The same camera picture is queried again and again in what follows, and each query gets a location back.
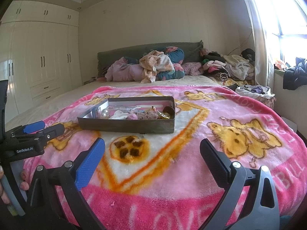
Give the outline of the white built-in wardrobe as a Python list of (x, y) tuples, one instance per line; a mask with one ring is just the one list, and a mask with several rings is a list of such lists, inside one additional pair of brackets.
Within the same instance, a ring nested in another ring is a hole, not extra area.
[(13, 1), (1, 19), (1, 79), (8, 80), (5, 121), (82, 86), (79, 13)]

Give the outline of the dark floral quilt roll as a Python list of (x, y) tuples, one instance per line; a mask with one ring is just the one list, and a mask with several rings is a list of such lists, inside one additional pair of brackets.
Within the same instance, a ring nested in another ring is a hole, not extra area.
[(181, 78), (181, 64), (184, 60), (184, 51), (175, 46), (156, 47), (144, 54), (140, 59), (124, 57), (126, 61), (120, 70), (130, 71), (133, 77), (142, 83), (153, 83), (160, 80)]

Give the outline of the pink pompom hair clip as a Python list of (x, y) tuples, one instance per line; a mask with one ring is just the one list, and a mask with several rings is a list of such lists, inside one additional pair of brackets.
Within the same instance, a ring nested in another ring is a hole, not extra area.
[(126, 118), (127, 120), (138, 120), (138, 114), (137, 113), (128, 113), (128, 116)]

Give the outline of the brown claw hair clip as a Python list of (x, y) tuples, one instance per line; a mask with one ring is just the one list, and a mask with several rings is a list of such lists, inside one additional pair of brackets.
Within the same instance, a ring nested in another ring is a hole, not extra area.
[(168, 114), (170, 117), (175, 116), (175, 110), (171, 106), (165, 106), (163, 109), (163, 113)]

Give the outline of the floral laundry bag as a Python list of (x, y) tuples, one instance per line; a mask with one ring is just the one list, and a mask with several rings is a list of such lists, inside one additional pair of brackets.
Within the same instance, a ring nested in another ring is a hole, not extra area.
[(275, 94), (271, 92), (268, 86), (253, 86), (253, 85), (243, 85), (236, 88), (235, 92), (240, 96), (250, 97), (255, 99), (267, 107), (274, 109)]

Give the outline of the cream window curtain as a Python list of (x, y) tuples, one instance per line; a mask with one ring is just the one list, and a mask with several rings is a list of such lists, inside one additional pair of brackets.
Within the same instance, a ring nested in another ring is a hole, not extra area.
[(255, 46), (254, 74), (255, 83), (262, 86), (274, 86), (274, 67), (269, 61), (267, 52), (266, 31), (261, 21), (259, 6), (256, 0), (244, 0), (248, 10)]

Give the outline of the pink cartoon bear blanket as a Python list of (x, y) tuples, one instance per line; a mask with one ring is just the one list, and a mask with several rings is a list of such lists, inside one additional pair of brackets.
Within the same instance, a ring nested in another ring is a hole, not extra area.
[[(83, 130), (77, 117), (105, 99), (171, 96), (171, 134)], [(99, 87), (57, 113), (47, 126), (65, 133), (25, 170), (59, 167), (103, 138), (106, 151), (82, 194), (107, 229), (198, 229), (223, 194), (200, 154), (209, 139), (232, 161), (247, 168), (268, 166), (281, 215), (292, 215), (306, 194), (306, 146), (269, 107), (223, 87)]]

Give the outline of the pile of mixed clothes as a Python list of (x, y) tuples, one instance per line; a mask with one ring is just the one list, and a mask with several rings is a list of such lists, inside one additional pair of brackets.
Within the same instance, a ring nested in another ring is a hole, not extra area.
[(227, 81), (231, 78), (235, 81), (254, 83), (254, 50), (247, 48), (240, 55), (220, 55), (203, 48), (200, 56), (205, 75), (212, 76), (219, 81)]

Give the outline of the dark jacket on sill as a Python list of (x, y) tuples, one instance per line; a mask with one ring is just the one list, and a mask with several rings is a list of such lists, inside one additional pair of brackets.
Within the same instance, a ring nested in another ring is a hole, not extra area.
[(304, 58), (295, 59), (295, 67), (288, 68), (283, 76), (283, 89), (296, 90), (307, 85), (307, 62)]

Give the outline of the clear plastic packet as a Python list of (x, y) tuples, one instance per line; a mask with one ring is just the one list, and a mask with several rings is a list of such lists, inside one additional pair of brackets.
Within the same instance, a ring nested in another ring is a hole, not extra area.
[(141, 108), (140, 105), (135, 105), (135, 106), (114, 106), (112, 109), (123, 111), (124, 113), (128, 113), (130, 111), (137, 110), (137, 109), (140, 109), (140, 108)]

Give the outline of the pink pyjama bundle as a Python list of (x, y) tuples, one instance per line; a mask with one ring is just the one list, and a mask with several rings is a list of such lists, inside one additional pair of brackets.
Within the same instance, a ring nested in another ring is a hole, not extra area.
[(122, 57), (108, 68), (105, 78), (108, 82), (141, 81), (143, 71), (144, 68), (140, 66), (139, 60)]

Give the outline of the bag of yellow rings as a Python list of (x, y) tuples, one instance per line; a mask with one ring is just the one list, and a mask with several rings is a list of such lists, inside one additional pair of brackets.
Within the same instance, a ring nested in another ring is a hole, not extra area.
[(165, 113), (160, 113), (158, 116), (158, 119), (171, 119), (171, 116), (169, 114), (165, 114)]

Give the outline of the pearl hair clip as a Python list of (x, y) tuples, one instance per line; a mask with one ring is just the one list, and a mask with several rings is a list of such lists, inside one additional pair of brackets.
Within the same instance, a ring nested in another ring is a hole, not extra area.
[(99, 111), (99, 119), (109, 119), (110, 111), (108, 109), (103, 109)]

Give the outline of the pink floral scrunchie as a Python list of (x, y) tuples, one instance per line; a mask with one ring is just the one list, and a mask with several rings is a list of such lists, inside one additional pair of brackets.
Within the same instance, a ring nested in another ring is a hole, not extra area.
[(155, 111), (143, 111), (138, 112), (137, 114), (138, 120), (157, 120), (159, 115)]

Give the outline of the peach patterned cloth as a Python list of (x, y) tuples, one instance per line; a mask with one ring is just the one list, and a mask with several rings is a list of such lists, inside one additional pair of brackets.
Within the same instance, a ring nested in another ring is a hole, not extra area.
[(141, 83), (153, 83), (160, 72), (174, 71), (174, 65), (163, 51), (153, 50), (139, 60), (143, 68)]

